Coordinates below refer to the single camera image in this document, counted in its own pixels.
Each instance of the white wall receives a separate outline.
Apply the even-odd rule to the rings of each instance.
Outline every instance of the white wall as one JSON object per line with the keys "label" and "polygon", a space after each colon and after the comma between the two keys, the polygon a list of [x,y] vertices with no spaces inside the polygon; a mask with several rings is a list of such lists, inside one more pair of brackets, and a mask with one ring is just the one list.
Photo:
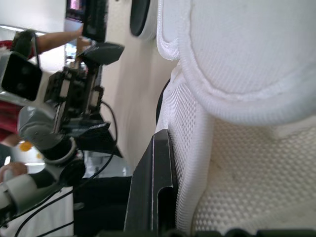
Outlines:
{"label": "white wall", "polygon": [[44,32],[64,30],[66,0],[0,0],[0,23]]}
{"label": "white wall", "polygon": [[[0,0],[0,24],[43,32],[64,31],[66,0]],[[0,40],[8,36],[2,31]],[[41,55],[42,68],[55,72],[65,63],[64,47]]]}

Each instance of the cable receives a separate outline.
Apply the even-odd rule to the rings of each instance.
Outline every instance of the cable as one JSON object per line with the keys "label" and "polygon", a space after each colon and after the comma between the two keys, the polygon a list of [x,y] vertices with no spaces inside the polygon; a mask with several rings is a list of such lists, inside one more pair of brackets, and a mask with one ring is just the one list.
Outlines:
{"label": "cable", "polygon": [[17,232],[15,233],[14,237],[18,237],[19,233],[21,232],[22,228],[26,225],[26,223],[29,222],[29,220],[31,220],[36,214],[38,214],[40,211],[42,211],[43,209],[45,209],[46,207],[54,204],[55,202],[65,198],[66,196],[72,194],[74,191],[82,188],[84,185],[86,185],[86,183],[88,183],[90,180],[92,180],[93,178],[95,178],[96,176],[98,176],[111,162],[113,156],[114,156],[114,152],[115,152],[115,148],[117,146],[117,142],[118,142],[118,124],[117,124],[117,120],[116,117],[114,115],[114,112],[111,108],[111,106],[109,104],[107,104],[106,102],[102,101],[102,104],[104,104],[106,107],[108,107],[108,109],[110,110],[112,117],[113,117],[113,121],[114,121],[114,127],[115,127],[115,134],[116,134],[116,139],[114,141],[114,145],[111,151],[111,155],[110,158],[108,159],[108,161],[105,163],[105,165],[98,171],[96,172],[94,175],[92,175],[90,178],[88,178],[85,182],[83,182],[82,184],[76,186],[74,189],[72,189],[71,191],[69,191],[68,193],[56,198],[55,200],[52,200],[51,202],[45,204],[44,206],[40,207],[38,210],[36,210],[35,212],[33,212],[28,218],[26,218],[23,223],[20,225],[20,227],[18,228]]}
{"label": "cable", "polygon": [[44,236],[49,235],[49,234],[51,234],[51,233],[53,233],[53,232],[55,232],[55,231],[58,231],[58,230],[60,230],[60,229],[62,229],[62,228],[65,228],[65,227],[67,227],[67,226],[69,226],[69,225],[72,225],[73,223],[74,223],[74,222],[72,221],[72,222],[70,222],[70,223],[68,223],[68,224],[65,224],[65,225],[63,225],[63,226],[57,227],[57,228],[55,228],[54,230],[48,231],[48,232],[46,232],[46,233],[44,233],[44,234],[41,234],[40,236],[37,236],[37,237],[44,237]]}
{"label": "cable", "polygon": [[15,216],[15,217],[14,217],[13,219],[11,219],[10,221],[4,222],[4,223],[0,226],[0,228],[6,226],[7,224],[9,224],[9,222],[11,222],[11,221],[13,221],[13,220],[15,220],[15,219],[17,219],[17,218],[19,218],[19,217],[21,217],[21,216],[27,214],[27,213],[33,211],[34,209],[36,209],[36,208],[42,206],[45,202],[47,202],[48,200],[50,200],[50,199],[51,199],[56,193],[58,193],[58,192],[59,192],[59,191],[56,191],[56,192],[54,192],[53,194],[49,195],[49,196],[48,196],[47,198],[45,198],[43,201],[41,201],[40,203],[38,203],[38,204],[36,204],[35,206],[33,206],[30,210],[27,210],[26,212],[23,212],[22,214]]}

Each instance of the camera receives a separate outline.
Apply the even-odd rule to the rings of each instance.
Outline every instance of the camera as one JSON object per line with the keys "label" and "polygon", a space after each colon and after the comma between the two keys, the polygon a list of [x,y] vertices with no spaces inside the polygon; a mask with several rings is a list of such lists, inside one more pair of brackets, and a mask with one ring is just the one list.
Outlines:
{"label": "camera", "polygon": [[10,52],[0,59],[1,87],[4,91],[29,101],[35,101],[42,77],[36,65],[19,53]]}
{"label": "camera", "polygon": [[55,133],[99,125],[103,121],[91,118],[99,114],[104,91],[96,77],[100,66],[117,61],[123,50],[118,44],[97,43],[78,56],[86,71],[64,67],[53,75],[18,52],[6,52],[0,58],[0,100],[42,109],[54,119]]}

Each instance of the robotic arm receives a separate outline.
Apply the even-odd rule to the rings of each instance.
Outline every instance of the robotic arm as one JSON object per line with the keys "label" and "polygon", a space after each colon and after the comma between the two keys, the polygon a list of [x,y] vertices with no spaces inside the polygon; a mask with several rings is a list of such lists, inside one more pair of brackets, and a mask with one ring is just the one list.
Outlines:
{"label": "robotic arm", "polygon": [[0,184],[0,226],[83,177],[84,161],[69,128],[85,126],[99,112],[103,88],[95,85],[98,70],[117,61],[123,50],[121,45],[97,44],[80,56],[88,72],[64,68],[51,76],[18,52],[0,57],[0,99],[24,106],[19,135],[43,154],[45,162],[39,173]]}
{"label": "robotic arm", "polygon": [[62,187],[76,184],[85,173],[72,137],[52,133],[53,120],[32,107],[19,115],[19,134],[45,156],[45,168],[24,174],[0,185],[0,223],[20,215]]}

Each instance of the black panel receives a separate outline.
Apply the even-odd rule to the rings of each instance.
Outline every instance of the black panel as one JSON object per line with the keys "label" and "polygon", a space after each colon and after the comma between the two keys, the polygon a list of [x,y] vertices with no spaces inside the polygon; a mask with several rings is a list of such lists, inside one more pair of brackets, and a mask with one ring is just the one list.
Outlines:
{"label": "black panel", "polygon": [[172,144],[162,130],[134,171],[124,230],[161,233],[175,228],[177,191]]}
{"label": "black panel", "polygon": [[108,0],[87,1],[82,35],[97,42],[104,42],[107,16]]}

